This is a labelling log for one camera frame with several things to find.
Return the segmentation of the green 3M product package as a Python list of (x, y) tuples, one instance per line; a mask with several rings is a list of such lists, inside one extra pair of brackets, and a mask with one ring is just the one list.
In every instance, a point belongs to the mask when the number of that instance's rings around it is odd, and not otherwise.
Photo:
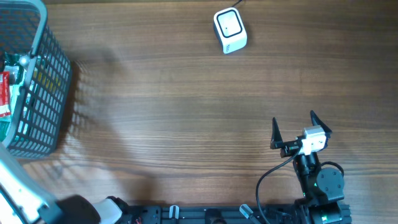
[(19, 64), (19, 57), (21, 55), (18, 54), (8, 54), (6, 53), (4, 58), (4, 66), (2, 70), (4, 72), (9, 72), (9, 97), (10, 97), (10, 109), (11, 115), (1, 118), (1, 141), (3, 141), (8, 132), (9, 127), (12, 122), (12, 117), (15, 112), (17, 98), (21, 94), (21, 87), (24, 84), (25, 76), (26, 76), (26, 69)]

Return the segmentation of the white barcode scanner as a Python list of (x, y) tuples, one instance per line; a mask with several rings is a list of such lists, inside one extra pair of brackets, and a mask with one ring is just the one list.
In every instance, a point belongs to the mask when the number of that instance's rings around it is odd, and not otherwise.
[(218, 11), (213, 16), (213, 28), (224, 54), (230, 54), (246, 46), (248, 35), (235, 7)]

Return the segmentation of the red Kleenex tissue pack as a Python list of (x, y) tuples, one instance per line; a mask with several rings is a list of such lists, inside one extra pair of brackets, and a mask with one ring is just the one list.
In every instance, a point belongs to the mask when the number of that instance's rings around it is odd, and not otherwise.
[(1, 72), (1, 117), (11, 115), (10, 91), (9, 91), (9, 72)]

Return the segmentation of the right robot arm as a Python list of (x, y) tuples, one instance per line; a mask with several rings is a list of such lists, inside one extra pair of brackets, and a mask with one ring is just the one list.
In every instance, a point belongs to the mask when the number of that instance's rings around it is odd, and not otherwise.
[(303, 197), (292, 205), (292, 223), (351, 223), (349, 205), (342, 204), (344, 170), (332, 161), (320, 162), (318, 153), (328, 146), (332, 130), (310, 112), (312, 125), (303, 128), (293, 141), (283, 141), (275, 118), (272, 119), (271, 149), (293, 163)]

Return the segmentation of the grey plastic mesh basket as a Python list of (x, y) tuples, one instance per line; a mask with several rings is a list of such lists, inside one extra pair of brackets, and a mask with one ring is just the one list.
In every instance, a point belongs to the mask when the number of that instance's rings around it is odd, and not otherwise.
[(47, 24), (42, 1), (1, 1), (1, 71), (5, 54), (28, 55), (21, 94), (6, 138), (15, 157), (38, 159), (57, 145), (72, 66)]

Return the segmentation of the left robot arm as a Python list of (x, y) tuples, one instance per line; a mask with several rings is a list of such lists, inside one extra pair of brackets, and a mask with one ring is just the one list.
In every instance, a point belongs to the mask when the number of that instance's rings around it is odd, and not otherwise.
[(117, 223), (123, 215), (109, 198), (90, 203), (80, 195), (64, 199), (42, 188), (1, 145), (1, 223)]

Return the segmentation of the yellow liquid bottle silver cap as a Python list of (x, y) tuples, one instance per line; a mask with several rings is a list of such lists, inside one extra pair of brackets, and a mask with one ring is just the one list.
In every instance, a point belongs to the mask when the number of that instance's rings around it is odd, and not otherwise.
[(30, 64), (30, 57), (28, 55), (20, 56), (19, 64), (27, 70), (27, 68), (29, 67), (29, 64)]

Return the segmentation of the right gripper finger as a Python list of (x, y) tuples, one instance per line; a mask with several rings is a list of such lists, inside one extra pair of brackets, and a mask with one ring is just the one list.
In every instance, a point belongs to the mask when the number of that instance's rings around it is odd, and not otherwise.
[(271, 136), (271, 149), (280, 149), (283, 145), (283, 139), (279, 130), (279, 125), (275, 117), (272, 119), (272, 136)]
[(314, 126), (321, 126), (325, 132), (326, 137), (330, 137), (333, 131), (317, 116), (314, 110), (310, 111), (310, 118)]

